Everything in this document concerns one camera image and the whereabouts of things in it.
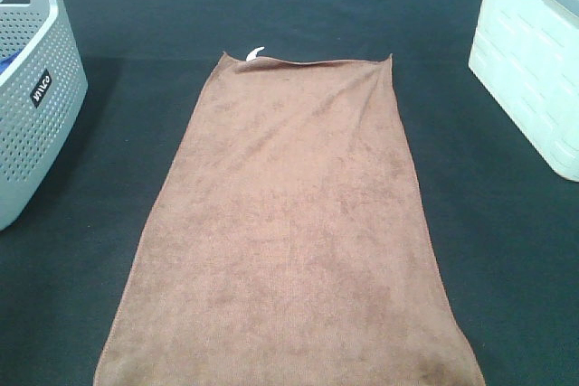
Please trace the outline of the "brown microfiber towel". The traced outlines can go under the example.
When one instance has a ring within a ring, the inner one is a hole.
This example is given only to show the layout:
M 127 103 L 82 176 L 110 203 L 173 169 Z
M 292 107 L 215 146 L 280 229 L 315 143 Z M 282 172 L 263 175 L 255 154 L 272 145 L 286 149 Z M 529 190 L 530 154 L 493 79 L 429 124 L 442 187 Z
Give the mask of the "brown microfiber towel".
M 147 218 L 97 385 L 481 385 L 393 62 L 224 55 Z

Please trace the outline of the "black table cloth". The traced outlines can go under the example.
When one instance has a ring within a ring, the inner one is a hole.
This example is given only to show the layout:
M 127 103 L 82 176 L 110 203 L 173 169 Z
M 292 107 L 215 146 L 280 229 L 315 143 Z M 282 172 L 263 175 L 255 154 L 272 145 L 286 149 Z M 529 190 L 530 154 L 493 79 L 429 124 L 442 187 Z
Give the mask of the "black table cloth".
M 208 75 L 256 47 L 394 60 L 442 280 L 489 385 L 578 382 L 578 186 L 467 62 L 481 0 L 64 0 L 89 83 L 1 234 L 1 382 L 89 385 Z

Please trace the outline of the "white perforated laundry basket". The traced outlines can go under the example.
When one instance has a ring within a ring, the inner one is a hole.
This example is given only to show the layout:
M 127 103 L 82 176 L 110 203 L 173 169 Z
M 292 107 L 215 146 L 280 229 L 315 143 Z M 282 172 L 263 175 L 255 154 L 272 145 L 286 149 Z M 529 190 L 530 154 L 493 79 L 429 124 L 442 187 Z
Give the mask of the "white perforated laundry basket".
M 1 3 L 1 226 L 7 228 L 60 153 L 88 82 L 63 0 Z

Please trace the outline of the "white plastic storage bin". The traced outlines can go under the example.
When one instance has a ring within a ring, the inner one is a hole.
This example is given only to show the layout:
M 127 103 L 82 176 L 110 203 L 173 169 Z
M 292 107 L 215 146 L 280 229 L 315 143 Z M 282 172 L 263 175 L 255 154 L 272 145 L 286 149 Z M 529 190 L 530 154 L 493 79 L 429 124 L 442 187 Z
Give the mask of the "white plastic storage bin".
M 469 67 L 561 177 L 578 179 L 578 0 L 482 0 Z

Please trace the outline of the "blue cloth in basket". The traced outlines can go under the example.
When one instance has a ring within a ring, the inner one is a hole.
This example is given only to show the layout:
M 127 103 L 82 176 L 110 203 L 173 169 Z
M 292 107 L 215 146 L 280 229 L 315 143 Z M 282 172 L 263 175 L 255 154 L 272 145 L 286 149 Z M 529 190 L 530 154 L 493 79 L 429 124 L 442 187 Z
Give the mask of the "blue cloth in basket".
M 15 52 L 12 55 L 3 58 L 0 61 L 0 73 L 3 73 L 14 61 L 14 59 L 18 56 L 19 52 Z

